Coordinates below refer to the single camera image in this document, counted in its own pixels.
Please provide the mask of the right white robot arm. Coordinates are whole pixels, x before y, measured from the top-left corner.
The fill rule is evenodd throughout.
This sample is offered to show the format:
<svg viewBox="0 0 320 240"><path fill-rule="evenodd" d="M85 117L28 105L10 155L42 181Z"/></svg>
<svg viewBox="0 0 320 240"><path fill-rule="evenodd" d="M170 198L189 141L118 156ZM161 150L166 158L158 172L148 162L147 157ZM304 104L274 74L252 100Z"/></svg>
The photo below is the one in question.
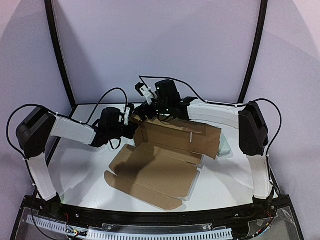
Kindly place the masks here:
<svg viewBox="0 0 320 240"><path fill-rule="evenodd" d="M253 200L273 197L267 146L268 127L259 105L248 103L222 103L203 99L198 93L182 98L171 77L158 77L155 88L149 87L144 76L135 85L135 90L145 99L136 108L143 119L163 115L186 121L205 121L223 124L238 130L238 144L249 161L253 180Z"/></svg>

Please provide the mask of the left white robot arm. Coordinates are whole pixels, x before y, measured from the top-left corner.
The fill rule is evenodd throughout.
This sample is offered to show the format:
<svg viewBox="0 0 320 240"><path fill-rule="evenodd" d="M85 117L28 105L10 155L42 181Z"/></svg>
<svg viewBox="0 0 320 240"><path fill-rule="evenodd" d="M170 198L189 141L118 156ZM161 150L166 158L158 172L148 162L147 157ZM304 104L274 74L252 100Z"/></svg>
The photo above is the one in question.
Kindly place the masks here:
<svg viewBox="0 0 320 240"><path fill-rule="evenodd" d="M49 137L64 138L94 148L107 145L111 140L131 140L138 129L138 124L130 121L134 108L131 103L123 110L107 107L93 125L88 125L37 106L18 126L16 137L42 199L47 202L58 195L45 159Z"/></svg>

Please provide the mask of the brown cardboard paper box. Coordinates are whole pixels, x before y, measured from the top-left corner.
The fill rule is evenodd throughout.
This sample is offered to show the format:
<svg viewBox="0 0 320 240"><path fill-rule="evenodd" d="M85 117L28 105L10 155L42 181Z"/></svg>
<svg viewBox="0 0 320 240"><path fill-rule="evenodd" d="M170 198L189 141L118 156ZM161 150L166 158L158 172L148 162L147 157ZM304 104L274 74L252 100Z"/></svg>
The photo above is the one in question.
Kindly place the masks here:
<svg viewBox="0 0 320 240"><path fill-rule="evenodd" d="M222 130L180 119L131 119L138 125L134 145L125 144L110 163L106 183L165 211L181 207L202 158L217 157Z"/></svg>

